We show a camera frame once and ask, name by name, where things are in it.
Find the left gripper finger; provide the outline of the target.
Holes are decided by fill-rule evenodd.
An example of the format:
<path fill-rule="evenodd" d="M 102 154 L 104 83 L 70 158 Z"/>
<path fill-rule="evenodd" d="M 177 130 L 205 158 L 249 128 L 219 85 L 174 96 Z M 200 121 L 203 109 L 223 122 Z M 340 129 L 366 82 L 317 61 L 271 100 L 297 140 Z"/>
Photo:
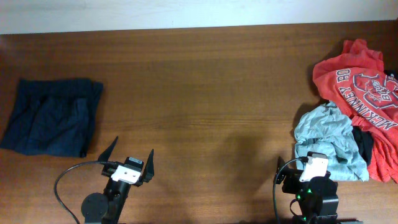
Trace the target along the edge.
<path fill-rule="evenodd" d="M 142 174 L 143 182 L 150 182 L 154 176 L 154 149 L 151 150 Z"/>
<path fill-rule="evenodd" d="M 110 146 L 108 146 L 98 157 L 97 161 L 100 162 L 108 162 L 109 158 L 111 157 L 111 154 L 113 152 L 114 147 L 117 144 L 119 137 L 116 136 L 116 138 L 114 139 L 114 141 L 110 144 Z"/>

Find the orange McKinney Boyd soccer shirt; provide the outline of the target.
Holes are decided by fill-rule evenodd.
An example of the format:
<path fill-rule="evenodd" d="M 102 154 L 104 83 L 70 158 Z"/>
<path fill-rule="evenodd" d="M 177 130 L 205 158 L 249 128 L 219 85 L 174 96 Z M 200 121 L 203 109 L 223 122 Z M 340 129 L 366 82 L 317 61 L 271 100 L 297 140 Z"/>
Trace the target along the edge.
<path fill-rule="evenodd" d="M 384 72 L 383 54 L 363 39 L 346 40 L 340 55 L 315 65 L 320 96 L 348 116 L 360 116 L 383 131 L 397 128 L 397 79 Z"/>

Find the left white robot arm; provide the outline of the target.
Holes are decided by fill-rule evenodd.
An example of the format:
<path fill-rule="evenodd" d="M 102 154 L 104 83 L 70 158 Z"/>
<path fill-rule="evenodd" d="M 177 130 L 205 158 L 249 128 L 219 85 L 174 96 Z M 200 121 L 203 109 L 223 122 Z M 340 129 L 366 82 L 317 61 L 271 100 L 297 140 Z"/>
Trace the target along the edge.
<path fill-rule="evenodd" d="M 97 161 L 102 162 L 101 174 L 108 178 L 102 193 L 89 194 L 81 205 L 85 223 L 117 223 L 132 186 L 140 187 L 154 176 L 154 151 L 146 162 L 127 157 L 124 162 L 110 162 L 109 158 L 118 141 L 116 138 Z"/>

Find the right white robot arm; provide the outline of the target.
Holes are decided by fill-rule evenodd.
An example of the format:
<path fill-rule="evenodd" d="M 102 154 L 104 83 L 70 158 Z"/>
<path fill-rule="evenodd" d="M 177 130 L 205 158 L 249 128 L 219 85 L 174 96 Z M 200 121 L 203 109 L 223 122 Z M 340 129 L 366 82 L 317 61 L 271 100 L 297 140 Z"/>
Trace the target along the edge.
<path fill-rule="evenodd" d="M 275 196 L 276 186 L 279 184 L 282 184 L 283 193 L 295 196 L 291 204 L 297 202 L 299 205 L 301 214 L 292 212 L 292 223 L 361 223 L 356 219 L 338 219 L 338 183 L 330 179 L 331 173 L 327 171 L 327 166 L 327 156 L 316 152 L 309 152 L 306 156 L 300 156 L 287 162 L 281 157 L 278 158 L 272 186 L 273 207 L 277 223 L 282 222 L 277 211 Z"/>

